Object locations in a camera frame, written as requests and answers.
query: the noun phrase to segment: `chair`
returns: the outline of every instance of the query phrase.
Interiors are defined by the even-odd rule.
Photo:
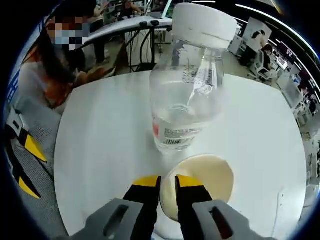
[[[41,162],[16,139],[11,141],[15,157],[41,195],[40,199],[29,195],[14,181],[21,200],[50,239],[68,236],[59,212],[54,182],[54,153],[61,116],[29,97],[21,98],[15,109],[22,114],[30,134],[40,144],[47,159],[47,162]]]
[[[250,70],[253,74],[248,74],[248,76],[254,77],[255,79],[264,79],[265,81],[272,79],[272,74],[264,67],[264,53],[261,50],[257,53]]]

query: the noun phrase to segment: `face mask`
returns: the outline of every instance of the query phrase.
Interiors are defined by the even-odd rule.
[[[75,50],[85,44],[89,34],[90,26],[88,23],[78,24],[76,30],[56,30],[52,43],[58,48],[63,44],[69,45],[69,51]]]

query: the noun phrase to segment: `desk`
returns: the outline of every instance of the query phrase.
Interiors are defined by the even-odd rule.
[[[276,57],[274,54],[272,54],[270,56],[270,60],[273,64],[273,67],[276,67],[275,71],[277,72],[277,76],[278,78],[280,78],[282,76],[283,73],[286,72],[286,69],[288,67],[288,63],[287,65],[282,65],[280,62],[279,62],[279,57]]]
[[[89,35],[89,37],[85,41],[85,45],[96,38],[100,38],[106,35],[111,35],[126,30],[134,31],[134,28],[141,28],[140,23],[142,22],[146,22],[148,27],[152,27],[151,21],[159,21],[159,25],[156,27],[169,27],[172,25],[171,18],[165,17],[164,19],[158,19],[152,16],[137,16],[122,21],[117,21],[100,28],[99,30]]]
[[[122,198],[134,179],[166,175],[190,156],[214,154],[234,173],[229,204],[258,234],[285,239],[302,212],[307,171],[303,141],[281,92],[225,75],[223,113],[189,148],[166,157],[153,140],[149,74],[114,76],[72,92],[54,155],[55,192],[68,233]],[[155,230],[165,224],[157,222]]]

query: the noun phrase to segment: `computer monitor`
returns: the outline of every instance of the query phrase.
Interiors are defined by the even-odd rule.
[[[276,63],[280,66],[282,70],[286,70],[288,67],[288,63],[285,60],[283,60],[282,57],[279,57]]]

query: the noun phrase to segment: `ceiling light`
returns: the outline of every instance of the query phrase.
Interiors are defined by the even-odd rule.
[[[267,25],[270,25],[270,26],[274,27],[275,29],[279,30],[279,28],[276,27],[275,25],[273,25],[272,23],[270,23],[270,22],[268,22],[268,21],[265,21],[265,23],[266,23]]]
[[[191,3],[193,3],[193,4],[205,4],[205,3],[215,4],[216,1],[192,1]]]
[[[247,21],[241,20],[240,18],[237,18],[237,17],[234,17],[234,16],[233,16],[233,18],[236,19],[236,20],[238,20],[238,21],[244,22],[244,23],[246,23],[246,24],[248,23]]]
[[[281,15],[283,15],[283,12],[281,11],[280,7],[278,7],[278,5],[275,3],[274,0],[270,0],[272,5],[275,7],[275,9],[278,11],[278,13],[280,13]]]
[[[318,93],[316,91],[314,93],[315,93],[316,97],[318,98],[318,103],[320,103],[320,98],[318,96]]]
[[[240,5],[240,4],[236,4],[237,7],[240,7],[240,8],[244,8],[244,9],[248,9],[248,10],[251,10],[251,11],[254,11],[256,13],[259,13],[259,14],[262,14],[264,16],[266,16],[267,18],[270,18],[272,19],[273,21],[276,21],[278,24],[281,24],[282,26],[284,26],[285,28],[287,28],[289,31],[291,31],[294,35],[296,35],[302,42],[304,42],[304,44],[312,51],[312,53],[319,59],[316,51],[311,47],[311,45],[301,36],[299,35],[296,31],[294,31],[291,27],[289,27],[288,25],[284,24],[282,21],[279,21],[278,19],[276,19],[275,17],[273,16],[270,16],[266,13],[264,13],[263,11],[259,11],[257,9],[254,9],[254,8],[251,8],[251,7],[248,7],[248,6],[243,6],[243,5]]]
[[[294,62],[294,64],[297,66],[297,68],[301,71],[302,68],[298,65],[298,63]]]
[[[275,45],[276,47],[278,46],[277,44],[275,44],[273,41],[271,41],[270,39],[268,40],[270,43],[272,43],[273,45]]]

